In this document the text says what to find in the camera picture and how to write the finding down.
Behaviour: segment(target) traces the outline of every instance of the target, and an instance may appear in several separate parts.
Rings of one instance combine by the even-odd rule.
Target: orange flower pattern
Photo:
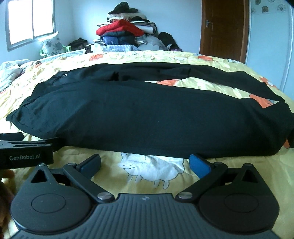
[[[163,81],[157,81],[156,83],[161,85],[174,86],[177,81],[179,80],[163,80]]]
[[[255,99],[262,108],[266,108],[266,107],[269,107],[271,105],[273,105],[273,103],[271,101],[269,101],[268,99],[265,99],[265,98],[262,98],[262,97],[259,97],[257,95],[254,95],[254,94],[250,94],[249,95],[249,98],[252,98],[252,99]]]
[[[259,79],[260,79],[262,82],[266,83],[268,86],[272,86],[272,87],[274,87],[274,88],[277,89],[277,87],[276,87],[273,83],[269,82],[268,79],[266,79],[265,77],[259,77]]]
[[[286,140],[286,142],[284,143],[284,148],[286,148],[286,149],[290,148],[290,144],[289,144],[288,140]]]
[[[199,56],[198,59],[202,59],[202,60],[205,60],[207,62],[213,61],[213,58],[212,57],[208,57],[208,56]]]
[[[102,54],[94,55],[94,56],[90,57],[89,61],[95,61],[95,60],[102,58],[102,57],[103,57]]]
[[[42,64],[42,62],[39,63],[39,64],[34,65],[34,68],[37,68],[37,67],[40,66],[41,64]]]

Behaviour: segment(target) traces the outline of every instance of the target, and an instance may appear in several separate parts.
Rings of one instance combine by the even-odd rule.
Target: red jacket
[[[134,24],[131,24],[126,20],[118,20],[109,25],[102,26],[97,29],[96,34],[98,36],[101,36],[107,31],[129,31],[134,36],[144,35],[144,32],[141,29],[137,28]]]

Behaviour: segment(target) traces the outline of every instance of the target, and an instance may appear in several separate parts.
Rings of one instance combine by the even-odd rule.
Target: floral pillow
[[[60,43],[60,38],[57,35],[58,32],[38,39],[38,41],[41,43],[44,54],[46,54],[48,57],[66,52],[62,43]]]

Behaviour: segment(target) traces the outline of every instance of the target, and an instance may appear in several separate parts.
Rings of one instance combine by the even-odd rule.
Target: cartoon sheep
[[[136,183],[142,179],[154,181],[154,187],[157,188],[160,180],[162,180],[163,188],[167,189],[169,181],[185,170],[184,159],[180,158],[129,153],[121,153],[121,156],[122,159],[118,165],[129,174],[128,183],[136,176]]]

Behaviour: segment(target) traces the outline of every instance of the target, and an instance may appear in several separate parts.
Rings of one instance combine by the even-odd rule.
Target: wooden door
[[[202,0],[200,54],[245,63],[249,0]]]

